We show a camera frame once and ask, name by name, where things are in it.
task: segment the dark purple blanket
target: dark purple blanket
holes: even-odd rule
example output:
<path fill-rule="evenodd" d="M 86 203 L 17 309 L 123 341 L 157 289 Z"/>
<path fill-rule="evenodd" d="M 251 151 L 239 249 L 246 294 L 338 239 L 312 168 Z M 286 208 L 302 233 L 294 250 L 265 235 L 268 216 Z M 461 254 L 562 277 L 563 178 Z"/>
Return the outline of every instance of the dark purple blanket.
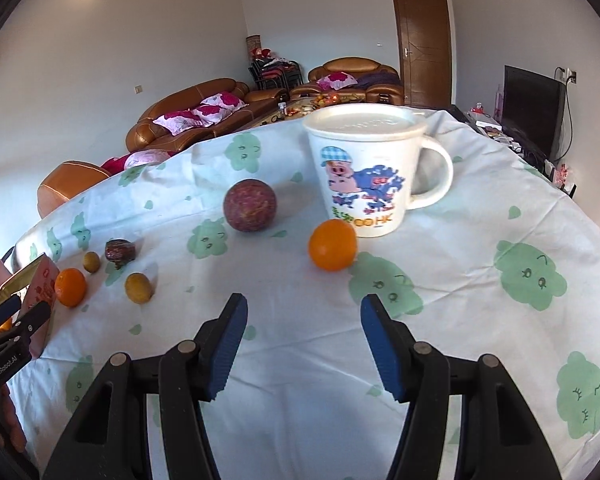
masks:
<path fill-rule="evenodd" d="M 358 78 L 358 84 L 353 88 L 360 88 L 366 90 L 372 85 L 385 84 L 385 85 L 398 85 L 401 86 L 400 78 L 391 72 L 372 72 L 369 74 L 361 75 Z"/>

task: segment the flat screen television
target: flat screen television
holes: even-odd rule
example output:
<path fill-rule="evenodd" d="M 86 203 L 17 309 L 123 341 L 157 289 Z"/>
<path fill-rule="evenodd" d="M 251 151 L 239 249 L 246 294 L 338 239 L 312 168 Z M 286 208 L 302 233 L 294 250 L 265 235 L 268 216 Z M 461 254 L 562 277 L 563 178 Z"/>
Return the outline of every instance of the flat screen television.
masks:
<path fill-rule="evenodd" d="M 566 86 L 543 75 L 506 66 L 502 125 L 519 130 L 544 158 L 555 160 L 560 149 Z"/>

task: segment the brown wooden door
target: brown wooden door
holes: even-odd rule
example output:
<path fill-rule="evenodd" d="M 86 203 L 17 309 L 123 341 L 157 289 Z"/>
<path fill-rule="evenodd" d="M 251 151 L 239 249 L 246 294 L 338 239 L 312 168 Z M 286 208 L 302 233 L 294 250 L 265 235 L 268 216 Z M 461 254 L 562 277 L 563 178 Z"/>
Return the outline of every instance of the brown wooden door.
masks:
<path fill-rule="evenodd" d="M 451 29 L 446 0 L 394 0 L 404 103 L 451 104 Z"/>

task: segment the white wall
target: white wall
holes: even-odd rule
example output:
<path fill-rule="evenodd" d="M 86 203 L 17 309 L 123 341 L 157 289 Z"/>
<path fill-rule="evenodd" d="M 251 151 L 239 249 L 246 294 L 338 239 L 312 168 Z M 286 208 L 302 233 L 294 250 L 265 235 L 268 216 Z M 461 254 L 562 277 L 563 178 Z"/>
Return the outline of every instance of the white wall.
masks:
<path fill-rule="evenodd" d="M 578 184 L 575 201 L 600 226 L 599 17 L 586 0 L 453 1 L 463 110 L 475 102 L 493 110 L 506 64 L 546 76 L 557 66 L 578 72 L 569 85 L 574 139 L 564 161 Z"/>
<path fill-rule="evenodd" d="M 262 46 L 300 63 L 305 78 L 312 68 L 344 56 L 369 57 L 400 72 L 394 0 L 242 0 L 242 4 L 249 34 L 261 35 Z M 448 4 L 455 95 L 456 34 L 451 0 Z"/>
<path fill-rule="evenodd" d="M 245 37 L 240 0 L 21 2 L 0 32 L 0 254 L 40 220 L 36 189 L 58 164 L 124 155 L 172 92 L 250 82 Z"/>

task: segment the purple round fruit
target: purple round fruit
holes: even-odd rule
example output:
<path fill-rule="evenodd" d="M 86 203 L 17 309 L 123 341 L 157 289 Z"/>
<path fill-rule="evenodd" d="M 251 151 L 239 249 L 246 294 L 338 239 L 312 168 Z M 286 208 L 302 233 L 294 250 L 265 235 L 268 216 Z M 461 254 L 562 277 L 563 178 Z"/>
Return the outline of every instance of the purple round fruit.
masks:
<path fill-rule="evenodd" d="M 269 227 L 276 215 L 276 205 L 276 194 L 267 184 L 248 178 L 227 191 L 222 209 L 231 227 L 248 233 Z"/>

